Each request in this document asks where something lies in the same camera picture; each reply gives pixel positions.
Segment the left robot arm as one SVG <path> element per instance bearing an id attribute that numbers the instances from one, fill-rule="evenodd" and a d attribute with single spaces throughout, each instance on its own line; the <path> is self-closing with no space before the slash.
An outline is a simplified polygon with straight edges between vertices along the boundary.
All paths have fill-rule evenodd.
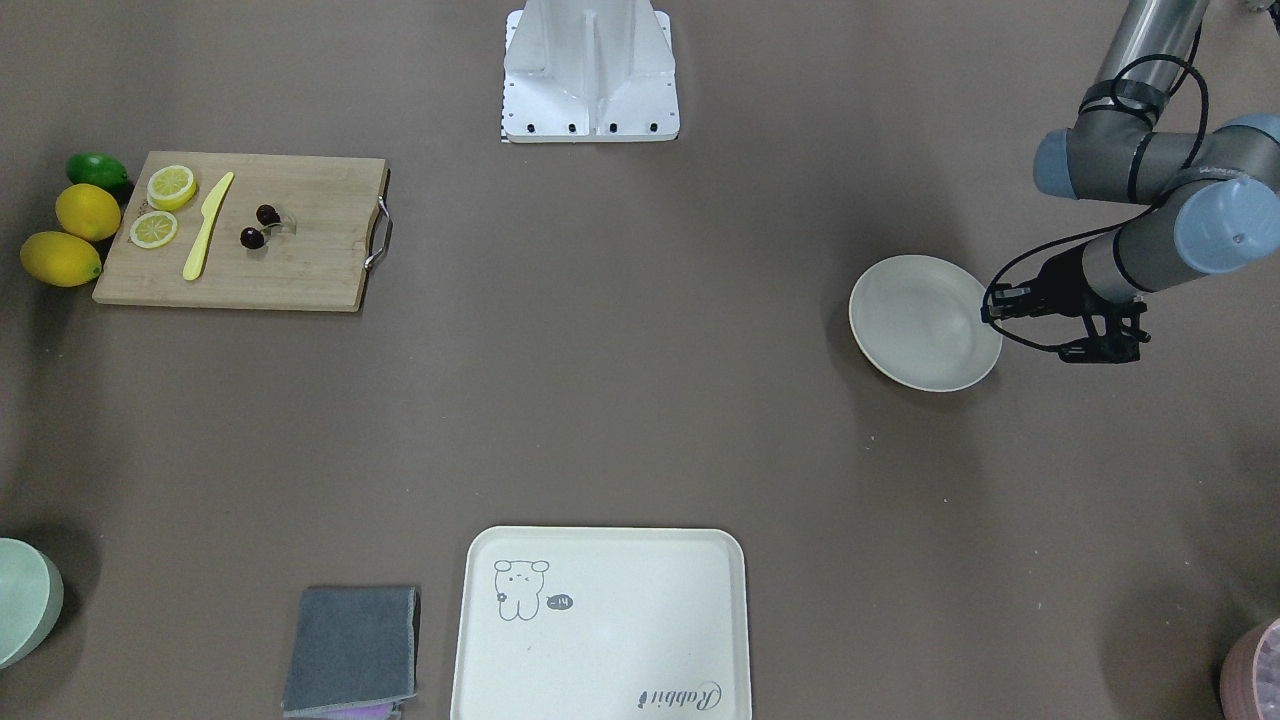
<path id="1" fill-rule="evenodd" d="M 1279 119 L 1254 113 L 1208 128 L 1210 91 L 1194 55 L 1207 3 L 1132 1 L 1075 123 L 1044 136 L 1036 187 L 1129 202 L 1130 220 L 1053 242 L 1019 284 L 996 274 L 980 319 L 1065 316 L 1085 333 L 1036 350 L 1065 363 L 1134 363 L 1149 341 L 1148 295 L 1235 272 L 1277 251 Z"/>

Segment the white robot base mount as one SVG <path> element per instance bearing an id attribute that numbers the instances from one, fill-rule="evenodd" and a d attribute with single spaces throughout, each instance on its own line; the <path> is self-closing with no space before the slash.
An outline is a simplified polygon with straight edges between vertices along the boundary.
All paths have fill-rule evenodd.
<path id="1" fill-rule="evenodd" d="M 681 132 L 672 22 L 649 1 L 527 1 L 506 17 L 500 137 L 640 143 Z"/>

